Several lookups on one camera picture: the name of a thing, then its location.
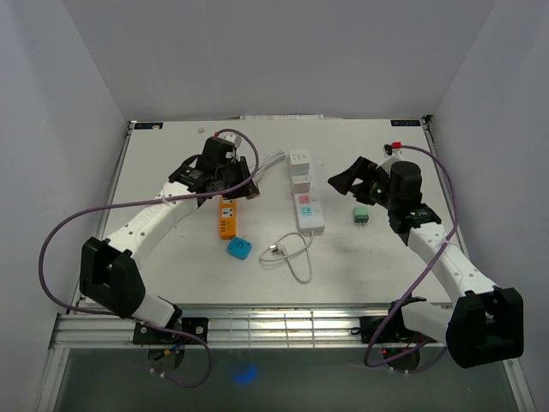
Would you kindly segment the green plug adapter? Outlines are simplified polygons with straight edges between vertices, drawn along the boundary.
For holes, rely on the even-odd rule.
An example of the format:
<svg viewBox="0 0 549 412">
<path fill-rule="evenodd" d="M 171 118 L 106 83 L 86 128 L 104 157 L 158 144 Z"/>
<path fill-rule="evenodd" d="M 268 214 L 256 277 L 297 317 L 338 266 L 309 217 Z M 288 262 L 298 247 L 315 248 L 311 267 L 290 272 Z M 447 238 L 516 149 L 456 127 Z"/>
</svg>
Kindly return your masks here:
<svg viewBox="0 0 549 412">
<path fill-rule="evenodd" d="M 353 223 L 365 225 L 370 220 L 370 212 L 367 206 L 359 205 L 353 208 Z"/>
</svg>

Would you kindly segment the white pastel power strip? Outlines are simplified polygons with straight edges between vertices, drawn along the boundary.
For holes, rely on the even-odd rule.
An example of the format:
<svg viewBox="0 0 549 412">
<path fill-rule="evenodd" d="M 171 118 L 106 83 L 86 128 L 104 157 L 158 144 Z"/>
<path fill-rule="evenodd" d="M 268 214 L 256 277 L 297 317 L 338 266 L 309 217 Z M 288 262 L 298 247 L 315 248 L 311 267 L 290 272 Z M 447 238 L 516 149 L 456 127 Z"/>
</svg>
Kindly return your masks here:
<svg viewBox="0 0 549 412">
<path fill-rule="evenodd" d="M 293 194 L 294 211 L 297 222 L 297 229 L 302 234 L 314 233 L 322 235 L 325 229 L 325 220 L 322 204 L 317 189 L 314 167 L 311 164 L 310 173 L 314 181 L 311 191 L 302 194 Z"/>
</svg>

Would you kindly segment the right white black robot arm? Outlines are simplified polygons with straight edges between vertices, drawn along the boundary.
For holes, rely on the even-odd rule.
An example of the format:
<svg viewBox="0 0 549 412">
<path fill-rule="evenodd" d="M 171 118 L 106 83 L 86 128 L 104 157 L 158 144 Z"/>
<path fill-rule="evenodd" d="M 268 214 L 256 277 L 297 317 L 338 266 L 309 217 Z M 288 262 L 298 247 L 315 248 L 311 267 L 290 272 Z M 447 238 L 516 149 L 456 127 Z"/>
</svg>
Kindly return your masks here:
<svg viewBox="0 0 549 412">
<path fill-rule="evenodd" d="M 515 288 L 501 288 L 482 274 L 444 229 L 437 213 L 423 202 L 420 167 L 410 161 L 378 165 L 359 157 L 329 185 L 360 203 L 380 205 L 389 226 L 426 264 L 422 274 L 369 339 L 373 345 L 388 331 L 398 341 L 415 333 L 440 342 L 462 368 L 522 356 L 523 299 Z"/>
</svg>

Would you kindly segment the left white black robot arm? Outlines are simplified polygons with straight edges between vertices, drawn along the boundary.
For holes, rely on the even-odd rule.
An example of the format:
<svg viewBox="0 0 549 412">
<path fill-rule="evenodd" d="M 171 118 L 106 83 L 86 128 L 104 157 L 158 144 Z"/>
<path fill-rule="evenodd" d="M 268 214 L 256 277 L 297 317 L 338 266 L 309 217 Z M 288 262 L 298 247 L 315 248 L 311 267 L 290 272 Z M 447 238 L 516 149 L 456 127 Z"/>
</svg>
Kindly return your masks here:
<svg viewBox="0 0 549 412">
<path fill-rule="evenodd" d="M 81 293 L 120 318 L 151 324 L 162 342 L 176 341 L 182 332 L 180 311 L 146 286 L 140 269 L 155 247 L 206 200 L 258 197 L 253 180 L 257 170 L 238 152 L 245 138 L 234 129 L 214 133 L 202 152 L 172 172 L 130 221 L 105 239 L 87 240 L 81 249 Z"/>
</svg>

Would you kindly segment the blue plug adapter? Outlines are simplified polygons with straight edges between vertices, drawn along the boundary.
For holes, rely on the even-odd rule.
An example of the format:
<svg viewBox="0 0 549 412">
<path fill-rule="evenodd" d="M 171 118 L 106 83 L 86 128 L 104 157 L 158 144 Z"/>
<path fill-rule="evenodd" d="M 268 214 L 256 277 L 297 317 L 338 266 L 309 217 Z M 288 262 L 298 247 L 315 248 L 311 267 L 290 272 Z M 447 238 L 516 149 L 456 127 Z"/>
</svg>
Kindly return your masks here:
<svg viewBox="0 0 549 412">
<path fill-rule="evenodd" d="M 252 244 L 245 238 L 235 236 L 229 241 L 226 251 L 234 258 L 245 260 L 252 251 Z"/>
</svg>

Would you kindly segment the orange power adapter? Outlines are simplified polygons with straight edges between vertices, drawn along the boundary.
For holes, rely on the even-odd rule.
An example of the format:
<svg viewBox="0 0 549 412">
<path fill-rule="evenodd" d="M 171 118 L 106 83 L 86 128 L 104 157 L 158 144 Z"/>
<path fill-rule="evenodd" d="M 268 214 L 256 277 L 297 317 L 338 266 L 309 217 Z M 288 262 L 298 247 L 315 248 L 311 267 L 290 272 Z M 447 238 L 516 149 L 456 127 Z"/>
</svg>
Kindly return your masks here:
<svg viewBox="0 0 549 412">
<path fill-rule="evenodd" d="M 220 198 L 219 236 L 222 240 L 233 239 L 237 235 L 237 200 Z"/>
</svg>

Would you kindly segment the white usb charger block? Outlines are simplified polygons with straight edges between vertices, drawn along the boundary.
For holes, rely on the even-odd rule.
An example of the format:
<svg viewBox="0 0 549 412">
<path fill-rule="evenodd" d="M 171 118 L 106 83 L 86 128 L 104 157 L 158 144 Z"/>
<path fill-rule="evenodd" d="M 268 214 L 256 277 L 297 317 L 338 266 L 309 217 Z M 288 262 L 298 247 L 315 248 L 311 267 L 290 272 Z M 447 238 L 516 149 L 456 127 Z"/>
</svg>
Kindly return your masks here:
<svg viewBox="0 0 549 412">
<path fill-rule="evenodd" d="M 294 175 L 291 177 L 291 191 L 293 194 L 308 193 L 314 178 L 311 174 Z"/>
</svg>

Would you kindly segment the white cube socket adapter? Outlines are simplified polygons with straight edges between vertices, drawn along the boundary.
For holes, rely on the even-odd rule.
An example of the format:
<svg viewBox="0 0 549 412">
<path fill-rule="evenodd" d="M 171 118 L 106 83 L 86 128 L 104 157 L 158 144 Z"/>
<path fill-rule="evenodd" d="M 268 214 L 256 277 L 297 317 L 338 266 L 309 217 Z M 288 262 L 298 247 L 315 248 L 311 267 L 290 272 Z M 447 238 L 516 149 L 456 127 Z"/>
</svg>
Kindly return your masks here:
<svg viewBox="0 0 549 412">
<path fill-rule="evenodd" d="M 291 150 L 288 154 L 289 172 L 292 177 L 305 176 L 311 170 L 311 154 L 307 149 Z"/>
</svg>

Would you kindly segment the right blue corner label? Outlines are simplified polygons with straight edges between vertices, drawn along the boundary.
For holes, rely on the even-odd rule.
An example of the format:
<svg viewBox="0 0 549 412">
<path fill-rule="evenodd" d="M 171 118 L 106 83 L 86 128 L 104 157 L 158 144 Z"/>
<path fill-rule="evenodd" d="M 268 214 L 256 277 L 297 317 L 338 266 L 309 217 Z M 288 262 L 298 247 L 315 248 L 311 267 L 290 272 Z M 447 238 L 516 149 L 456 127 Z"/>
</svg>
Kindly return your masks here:
<svg viewBox="0 0 549 412">
<path fill-rule="evenodd" d="M 421 122 L 418 119 L 391 119 L 390 124 L 393 127 L 420 127 Z"/>
</svg>

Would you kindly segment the blue corner label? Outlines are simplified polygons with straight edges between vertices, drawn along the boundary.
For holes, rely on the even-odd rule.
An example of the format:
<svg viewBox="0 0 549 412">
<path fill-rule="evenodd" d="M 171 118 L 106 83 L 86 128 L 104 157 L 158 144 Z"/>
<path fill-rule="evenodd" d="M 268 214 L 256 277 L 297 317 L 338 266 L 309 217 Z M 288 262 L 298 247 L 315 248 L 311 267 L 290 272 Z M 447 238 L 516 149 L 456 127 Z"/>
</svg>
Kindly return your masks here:
<svg viewBox="0 0 549 412">
<path fill-rule="evenodd" d="M 390 124 L 393 127 L 420 127 L 421 122 L 418 119 L 391 119 Z"/>
<path fill-rule="evenodd" d="M 134 130 L 161 130 L 163 122 L 137 122 L 134 124 Z"/>
</svg>

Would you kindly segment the left blue corner label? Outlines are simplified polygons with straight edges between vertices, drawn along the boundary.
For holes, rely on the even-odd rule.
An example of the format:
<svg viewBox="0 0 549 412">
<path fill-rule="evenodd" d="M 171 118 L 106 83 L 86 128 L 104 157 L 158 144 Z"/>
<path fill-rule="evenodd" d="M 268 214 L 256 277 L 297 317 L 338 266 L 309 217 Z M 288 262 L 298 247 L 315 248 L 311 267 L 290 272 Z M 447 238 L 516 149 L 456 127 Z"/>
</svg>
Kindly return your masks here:
<svg viewBox="0 0 549 412">
<path fill-rule="evenodd" d="M 134 130 L 161 130 L 163 122 L 137 122 L 134 124 Z"/>
</svg>

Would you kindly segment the aluminium front rail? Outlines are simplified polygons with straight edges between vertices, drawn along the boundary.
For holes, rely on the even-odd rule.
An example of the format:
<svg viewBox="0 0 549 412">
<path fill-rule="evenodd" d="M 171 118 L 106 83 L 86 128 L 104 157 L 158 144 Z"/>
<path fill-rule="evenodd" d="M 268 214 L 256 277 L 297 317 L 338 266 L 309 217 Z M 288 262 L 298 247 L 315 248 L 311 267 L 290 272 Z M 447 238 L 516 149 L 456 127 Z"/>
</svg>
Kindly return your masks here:
<svg viewBox="0 0 549 412">
<path fill-rule="evenodd" d="M 389 306 L 185 306 L 185 318 L 205 318 L 190 331 L 207 339 L 211 349 L 363 348 L 358 332 L 362 317 L 381 318 Z M 62 314 L 56 319 L 50 349 L 169 348 L 163 337 L 135 321 L 113 316 Z"/>
</svg>

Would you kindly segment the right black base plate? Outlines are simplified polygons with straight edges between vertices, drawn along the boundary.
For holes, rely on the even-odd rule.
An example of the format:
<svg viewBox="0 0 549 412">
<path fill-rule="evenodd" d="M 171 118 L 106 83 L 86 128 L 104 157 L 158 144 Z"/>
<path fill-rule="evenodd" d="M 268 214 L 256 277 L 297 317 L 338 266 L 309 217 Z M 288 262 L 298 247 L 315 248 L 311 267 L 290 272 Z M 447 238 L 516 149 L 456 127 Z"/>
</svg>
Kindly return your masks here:
<svg viewBox="0 0 549 412">
<path fill-rule="evenodd" d="M 370 342 L 374 333 L 383 322 L 383 316 L 362 316 L 359 317 L 359 325 L 351 328 L 353 336 L 359 336 L 364 344 Z M 406 329 L 396 320 L 391 320 L 381 331 L 376 343 L 421 343 L 423 341 L 433 342 L 427 335 L 421 335 L 417 331 Z"/>
</svg>

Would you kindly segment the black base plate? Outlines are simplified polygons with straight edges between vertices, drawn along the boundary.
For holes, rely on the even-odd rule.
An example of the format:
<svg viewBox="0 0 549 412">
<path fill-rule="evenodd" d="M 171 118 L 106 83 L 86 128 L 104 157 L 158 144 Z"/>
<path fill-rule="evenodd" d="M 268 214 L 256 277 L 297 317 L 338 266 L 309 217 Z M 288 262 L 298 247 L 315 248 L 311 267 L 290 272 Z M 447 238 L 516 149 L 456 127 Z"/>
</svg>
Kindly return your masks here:
<svg viewBox="0 0 549 412">
<path fill-rule="evenodd" d="M 362 316 L 359 317 L 359 325 L 351 328 L 353 336 L 359 336 L 364 344 L 370 342 L 374 333 L 383 322 L 383 316 Z M 396 320 L 391 320 L 381 331 L 376 343 L 421 343 L 423 341 L 433 342 L 427 335 L 421 335 L 417 331 L 406 329 Z"/>
<path fill-rule="evenodd" d="M 208 318 L 181 318 L 174 326 L 170 326 L 170 329 L 185 332 L 206 342 L 208 340 L 208 323 Z M 132 343 L 135 345 L 196 344 L 194 340 L 188 337 L 162 332 L 143 324 L 135 326 Z"/>
</svg>

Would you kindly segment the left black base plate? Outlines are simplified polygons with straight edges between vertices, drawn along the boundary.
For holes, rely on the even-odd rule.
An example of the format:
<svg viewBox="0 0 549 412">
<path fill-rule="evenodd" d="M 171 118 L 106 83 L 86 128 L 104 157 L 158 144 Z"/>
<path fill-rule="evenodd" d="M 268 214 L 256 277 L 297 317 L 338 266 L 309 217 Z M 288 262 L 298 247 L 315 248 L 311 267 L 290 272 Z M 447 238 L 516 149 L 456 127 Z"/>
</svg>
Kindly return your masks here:
<svg viewBox="0 0 549 412">
<path fill-rule="evenodd" d="M 185 332 L 206 342 L 208 340 L 208 323 L 208 318 L 181 318 L 174 326 L 170 326 L 170 329 Z M 196 344 L 194 340 L 188 337 L 162 332 L 143 324 L 135 326 L 132 343 L 135 345 Z"/>
</svg>

